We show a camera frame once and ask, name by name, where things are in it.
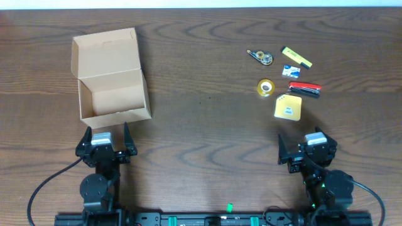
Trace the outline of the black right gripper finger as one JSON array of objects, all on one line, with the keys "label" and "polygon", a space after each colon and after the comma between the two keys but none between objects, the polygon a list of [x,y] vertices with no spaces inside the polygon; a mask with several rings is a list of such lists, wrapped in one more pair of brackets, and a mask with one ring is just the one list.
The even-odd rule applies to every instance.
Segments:
[{"label": "black right gripper finger", "polygon": [[331,143],[333,141],[333,139],[325,132],[323,132],[323,130],[320,127],[315,126],[315,132],[317,133],[315,139],[316,143]]},{"label": "black right gripper finger", "polygon": [[279,159],[287,159],[288,152],[287,152],[286,146],[285,146],[284,141],[280,134],[278,134],[278,144],[279,144],[278,158]]}]

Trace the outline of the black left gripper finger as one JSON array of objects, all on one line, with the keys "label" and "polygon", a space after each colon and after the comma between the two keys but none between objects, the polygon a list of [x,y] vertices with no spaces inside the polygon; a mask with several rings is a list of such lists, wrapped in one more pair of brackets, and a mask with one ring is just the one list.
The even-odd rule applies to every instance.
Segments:
[{"label": "black left gripper finger", "polygon": [[129,132],[129,127],[128,127],[127,122],[124,123],[124,145],[127,150],[136,151],[136,147],[135,147],[134,141],[131,137],[131,134]]},{"label": "black left gripper finger", "polygon": [[77,152],[84,153],[86,147],[91,144],[91,140],[92,140],[92,128],[88,126],[82,139],[77,145]]}]

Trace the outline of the yellow sticky note pad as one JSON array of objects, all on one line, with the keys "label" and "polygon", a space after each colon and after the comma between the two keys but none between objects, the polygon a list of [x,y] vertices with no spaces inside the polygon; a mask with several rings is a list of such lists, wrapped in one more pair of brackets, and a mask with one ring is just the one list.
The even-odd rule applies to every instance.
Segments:
[{"label": "yellow sticky note pad", "polygon": [[281,94],[276,99],[274,116],[291,121],[301,118],[302,98],[294,95]]}]

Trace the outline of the red black stapler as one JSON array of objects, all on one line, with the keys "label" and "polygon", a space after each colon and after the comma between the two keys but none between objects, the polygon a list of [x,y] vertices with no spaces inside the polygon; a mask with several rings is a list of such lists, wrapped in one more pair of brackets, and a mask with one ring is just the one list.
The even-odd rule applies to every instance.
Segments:
[{"label": "red black stapler", "polygon": [[296,94],[317,99],[320,97],[322,86],[313,83],[290,82],[288,85],[288,90]]}]

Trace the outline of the brown cardboard box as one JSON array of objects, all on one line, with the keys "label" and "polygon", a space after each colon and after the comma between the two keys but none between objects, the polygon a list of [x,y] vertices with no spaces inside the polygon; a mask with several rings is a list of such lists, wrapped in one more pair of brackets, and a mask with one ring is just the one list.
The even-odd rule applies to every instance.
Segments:
[{"label": "brown cardboard box", "polygon": [[72,40],[80,120],[97,129],[151,118],[136,30],[106,31]]}]

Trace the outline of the yellow adhesive tape roll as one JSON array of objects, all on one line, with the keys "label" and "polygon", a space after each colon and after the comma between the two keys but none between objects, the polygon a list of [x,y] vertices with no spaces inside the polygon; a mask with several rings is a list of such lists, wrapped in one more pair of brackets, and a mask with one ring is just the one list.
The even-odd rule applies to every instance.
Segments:
[{"label": "yellow adhesive tape roll", "polygon": [[275,84],[269,79],[262,79],[256,88],[257,93],[262,97],[268,97],[273,94]]}]

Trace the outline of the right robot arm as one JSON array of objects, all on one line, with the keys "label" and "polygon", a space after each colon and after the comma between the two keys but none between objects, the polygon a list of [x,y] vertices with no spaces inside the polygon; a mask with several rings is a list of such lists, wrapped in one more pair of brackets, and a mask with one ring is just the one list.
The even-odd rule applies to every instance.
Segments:
[{"label": "right robot arm", "polygon": [[329,170],[337,152],[337,141],[316,127],[298,144],[298,150],[287,150],[278,135],[278,164],[287,165],[289,173],[301,173],[308,201],[310,216],[342,213],[352,204],[354,185],[352,177],[340,170]]}]

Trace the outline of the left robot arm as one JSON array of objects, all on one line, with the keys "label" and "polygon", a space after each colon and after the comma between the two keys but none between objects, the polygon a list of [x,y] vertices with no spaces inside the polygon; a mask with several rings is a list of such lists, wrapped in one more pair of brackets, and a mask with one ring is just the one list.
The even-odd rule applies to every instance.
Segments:
[{"label": "left robot arm", "polygon": [[75,155],[95,169],[95,173],[86,176],[80,184],[87,213],[109,213],[118,203],[120,165],[130,163],[131,156],[138,153],[127,123],[124,123],[124,145],[125,149],[116,151],[111,133],[92,134],[92,128],[88,127],[75,148]]}]

